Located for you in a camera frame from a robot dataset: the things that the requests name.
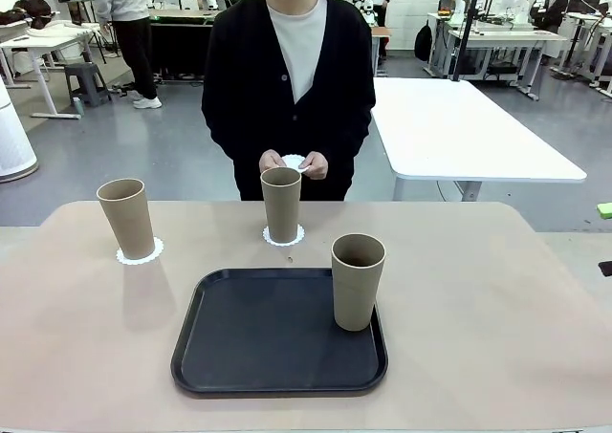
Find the sneaker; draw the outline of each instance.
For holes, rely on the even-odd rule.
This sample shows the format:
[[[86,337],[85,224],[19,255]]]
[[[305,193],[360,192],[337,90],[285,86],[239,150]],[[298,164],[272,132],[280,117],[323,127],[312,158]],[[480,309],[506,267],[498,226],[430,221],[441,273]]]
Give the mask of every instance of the sneaker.
[[[138,101],[144,98],[144,96],[138,91],[127,91],[127,97],[132,101]]]
[[[143,98],[142,100],[137,100],[132,104],[134,105],[134,108],[139,110],[146,110],[147,108],[160,108],[162,106],[162,103],[157,97],[153,99]]]

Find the beige cup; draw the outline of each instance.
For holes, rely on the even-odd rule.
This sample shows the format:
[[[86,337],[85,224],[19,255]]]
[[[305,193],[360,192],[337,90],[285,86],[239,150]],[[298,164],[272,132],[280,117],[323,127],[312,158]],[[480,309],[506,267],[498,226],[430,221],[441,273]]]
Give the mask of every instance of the beige cup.
[[[334,318],[346,331],[369,325],[385,258],[384,245],[370,235],[347,234],[334,242]]]
[[[277,167],[261,174],[270,238],[278,244],[288,244],[297,237],[299,195],[302,174],[287,167]]]
[[[114,180],[102,185],[97,194],[123,255],[127,259],[143,259],[151,254],[155,241],[144,183]]]

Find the stool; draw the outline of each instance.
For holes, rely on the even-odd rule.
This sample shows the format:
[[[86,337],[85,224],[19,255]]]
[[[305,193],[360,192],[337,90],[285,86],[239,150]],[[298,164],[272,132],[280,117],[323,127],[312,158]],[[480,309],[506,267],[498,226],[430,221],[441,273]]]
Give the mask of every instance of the stool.
[[[79,97],[90,106],[99,106],[103,103],[103,98],[111,99],[111,93],[106,87],[104,78],[99,72],[98,65],[95,63],[75,63],[64,67],[66,73],[66,84],[68,85],[68,93],[70,94],[70,103],[73,104],[73,98]],[[76,76],[78,79],[78,89],[73,90],[70,82],[71,76]]]

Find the black pants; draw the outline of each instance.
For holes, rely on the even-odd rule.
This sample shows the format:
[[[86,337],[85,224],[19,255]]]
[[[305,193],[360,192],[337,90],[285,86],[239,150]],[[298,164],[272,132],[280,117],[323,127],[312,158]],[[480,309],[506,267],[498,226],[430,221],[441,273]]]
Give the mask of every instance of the black pants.
[[[129,22],[113,22],[123,60],[134,74],[135,89],[145,98],[157,96],[151,62],[153,61],[153,36],[151,20],[146,17]]]
[[[386,8],[383,8],[380,5],[374,6],[374,12],[378,15],[376,21],[379,24],[379,27],[384,27],[384,23],[386,21]],[[389,38],[381,38],[381,46],[379,48],[379,57],[386,57],[386,43],[389,42]]]
[[[263,201],[261,178],[258,167],[248,169],[234,165],[234,178],[240,191],[242,201]],[[302,201],[343,202],[351,187],[353,179],[352,168],[334,176],[328,175],[325,180],[311,180],[302,175]]]

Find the white doily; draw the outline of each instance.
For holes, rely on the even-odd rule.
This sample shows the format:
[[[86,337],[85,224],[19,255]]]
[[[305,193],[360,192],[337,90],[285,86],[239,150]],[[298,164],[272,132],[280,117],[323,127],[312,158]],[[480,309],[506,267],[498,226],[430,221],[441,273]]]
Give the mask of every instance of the white doily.
[[[270,229],[266,227],[264,229],[264,240],[268,242],[270,245],[274,245],[275,247],[290,247],[291,245],[299,244],[304,238],[304,228],[301,225],[297,225],[297,236],[295,240],[289,242],[287,244],[279,244],[270,238]]]
[[[162,254],[162,251],[164,251],[164,242],[162,242],[157,237],[153,237],[153,240],[155,241],[155,249],[146,258],[127,259],[125,256],[123,256],[123,250],[118,249],[117,250],[117,260],[120,263],[125,264],[126,266],[139,266],[140,264],[145,264],[145,263],[148,263],[149,261],[153,261],[160,254]]]
[[[285,162],[285,165],[287,165],[289,168],[292,168],[293,170],[297,170],[299,173],[304,173],[310,168],[299,168],[299,165],[305,160],[305,157],[300,156],[298,154],[288,154],[287,156],[283,156],[283,161]]]

